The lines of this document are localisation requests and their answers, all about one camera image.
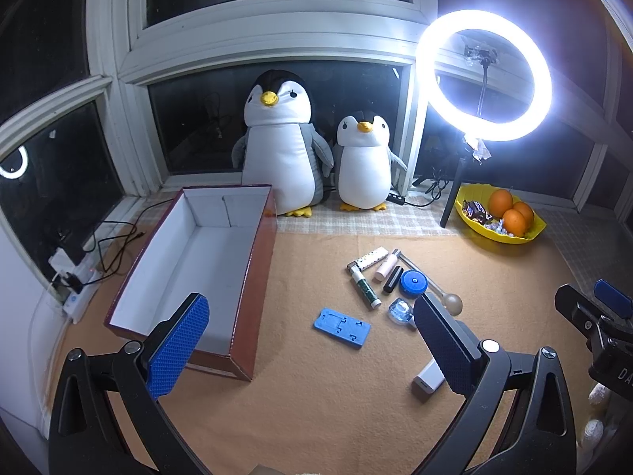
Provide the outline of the orange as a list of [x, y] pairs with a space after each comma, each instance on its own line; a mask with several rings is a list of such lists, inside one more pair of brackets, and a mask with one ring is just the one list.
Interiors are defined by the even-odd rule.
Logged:
[[523, 216], [523, 219], [525, 219], [526, 221], [526, 228], [527, 230], [529, 230], [534, 221], [534, 212], [532, 208], [524, 201], [516, 201], [513, 209], [518, 211]]
[[528, 222], [523, 214], [514, 209], [508, 209], [502, 217], [503, 227], [508, 232], [516, 237], [523, 237], [528, 229]]
[[494, 190], [490, 194], [487, 203], [488, 212], [496, 219], [501, 219], [508, 209], [514, 206], [513, 197], [510, 191], [505, 189]]

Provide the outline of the white patterned tube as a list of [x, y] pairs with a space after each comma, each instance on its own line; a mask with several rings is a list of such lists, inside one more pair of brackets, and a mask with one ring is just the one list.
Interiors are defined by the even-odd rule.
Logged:
[[348, 271], [351, 271], [353, 267], [357, 267], [359, 271], [365, 271], [366, 269], [382, 262], [382, 260], [385, 260], [388, 255], [389, 250], [384, 247], [378, 247], [377, 249], [360, 256], [357, 260], [353, 260], [351, 263], [348, 263], [347, 269]]

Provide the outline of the red box white interior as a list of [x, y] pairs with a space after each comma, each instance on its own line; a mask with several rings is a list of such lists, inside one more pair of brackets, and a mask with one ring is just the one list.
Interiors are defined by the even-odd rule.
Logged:
[[201, 294], [210, 318], [189, 367], [252, 380], [276, 232], [270, 186], [181, 189], [136, 256], [105, 326], [143, 339]]

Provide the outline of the orange front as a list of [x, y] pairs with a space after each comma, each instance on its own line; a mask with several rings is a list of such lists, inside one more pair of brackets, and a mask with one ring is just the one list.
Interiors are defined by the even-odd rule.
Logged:
[[503, 227], [508, 232], [516, 237], [523, 237], [528, 229], [528, 222], [523, 214], [514, 209], [508, 209], [502, 217]]

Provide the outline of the black cylinder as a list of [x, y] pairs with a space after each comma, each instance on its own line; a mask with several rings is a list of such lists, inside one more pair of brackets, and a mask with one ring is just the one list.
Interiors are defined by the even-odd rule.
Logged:
[[393, 293], [403, 273], [404, 273], [404, 268], [402, 268], [399, 265], [395, 266], [393, 270], [390, 272], [389, 276], [387, 277], [383, 285], [383, 292], [386, 294]]

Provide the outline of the clear blue glass bottle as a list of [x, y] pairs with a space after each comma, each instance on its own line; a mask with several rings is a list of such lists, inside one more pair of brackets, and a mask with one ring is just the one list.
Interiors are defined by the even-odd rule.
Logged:
[[415, 320], [413, 315], [413, 308], [408, 301], [402, 298], [396, 298], [387, 309], [389, 318], [400, 326], [407, 326], [411, 329], [415, 329]]

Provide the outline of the blue round tape measure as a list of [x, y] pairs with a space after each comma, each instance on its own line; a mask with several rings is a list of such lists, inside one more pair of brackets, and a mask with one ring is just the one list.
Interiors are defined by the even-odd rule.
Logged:
[[399, 279], [399, 290], [404, 297], [415, 299], [426, 292], [428, 280], [422, 272], [410, 269], [404, 271]]

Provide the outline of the green white tube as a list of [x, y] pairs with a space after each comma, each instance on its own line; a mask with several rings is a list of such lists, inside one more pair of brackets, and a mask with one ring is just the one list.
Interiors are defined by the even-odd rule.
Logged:
[[382, 301], [378, 297], [377, 293], [374, 292], [374, 289], [371, 287], [366, 277], [363, 275], [363, 271], [360, 270], [355, 262], [349, 263], [347, 269], [356, 287], [362, 294], [364, 301], [366, 301], [366, 304], [368, 304], [371, 309], [378, 309], [378, 307], [381, 306]]

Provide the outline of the black extension socket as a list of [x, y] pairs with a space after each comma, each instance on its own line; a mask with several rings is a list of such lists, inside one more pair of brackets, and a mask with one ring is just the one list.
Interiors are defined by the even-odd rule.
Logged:
[[390, 201], [391, 203], [399, 205], [399, 206], [404, 206], [404, 205], [408, 205], [409, 204], [409, 202], [407, 201], [407, 199], [404, 196], [402, 196], [402, 195], [400, 195], [398, 193], [393, 193], [393, 192], [389, 193], [389, 196], [387, 197], [387, 200]]

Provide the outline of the pink lotion bottle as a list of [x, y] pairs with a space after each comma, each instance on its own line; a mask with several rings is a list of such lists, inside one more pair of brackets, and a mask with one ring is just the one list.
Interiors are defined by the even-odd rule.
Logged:
[[379, 268], [374, 273], [374, 280], [383, 282], [393, 271], [398, 263], [399, 254], [397, 252], [389, 253], [383, 260]]

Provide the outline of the yellow fruit bowl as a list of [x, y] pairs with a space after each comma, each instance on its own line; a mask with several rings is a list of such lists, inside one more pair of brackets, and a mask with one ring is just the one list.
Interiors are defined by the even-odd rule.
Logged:
[[535, 240], [536, 237], [544, 232], [547, 224], [537, 213], [534, 214], [534, 219], [529, 230], [521, 237], [496, 232], [490, 226], [479, 223], [464, 213], [465, 201], [478, 201], [480, 204], [486, 205], [491, 194], [496, 190], [497, 186], [490, 186], [488, 183], [463, 184], [457, 192], [454, 203], [457, 216], [459, 216], [468, 227], [474, 230], [475, 233], [492, 241], [505, 243], [506, 245], [527, 245], [528, 242]]

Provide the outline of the orange right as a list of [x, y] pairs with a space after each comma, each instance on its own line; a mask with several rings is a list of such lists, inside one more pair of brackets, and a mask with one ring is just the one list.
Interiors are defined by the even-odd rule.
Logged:
[[513, 209], [518, 211], [523, 216], [523, 219], [525, 219], [526, 221], [526, 228], [527, 230], [529, 230], [534, 221], [534, 212], [532, 208], [524, 201], [516, 201]]

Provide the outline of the small penguin plush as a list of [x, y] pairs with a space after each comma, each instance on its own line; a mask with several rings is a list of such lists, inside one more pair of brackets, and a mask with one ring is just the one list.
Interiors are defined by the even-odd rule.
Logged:
[[392, 187], [392, 165], [407, 165], [389, 148], [389, 124], [373, 110], [358, 110], [337, 127], [335, 181], [340, 209], [386, 209]]

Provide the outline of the blue phone stand plate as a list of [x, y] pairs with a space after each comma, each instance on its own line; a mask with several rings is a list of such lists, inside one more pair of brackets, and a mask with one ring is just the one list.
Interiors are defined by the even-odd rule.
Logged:
[[371, 330], [369, 323], [329, 308], [320, 312], [313, 327], [353, 348], [361, 348]]

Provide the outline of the orange left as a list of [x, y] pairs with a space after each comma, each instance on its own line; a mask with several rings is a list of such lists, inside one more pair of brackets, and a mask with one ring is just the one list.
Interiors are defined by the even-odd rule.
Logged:
[[487, 203], [488, 212], [496, 219], [501, 219], [508, 209], [514, 206], [513, 197], [510, 191], [505, 189], [494, 190], [490, 194]]

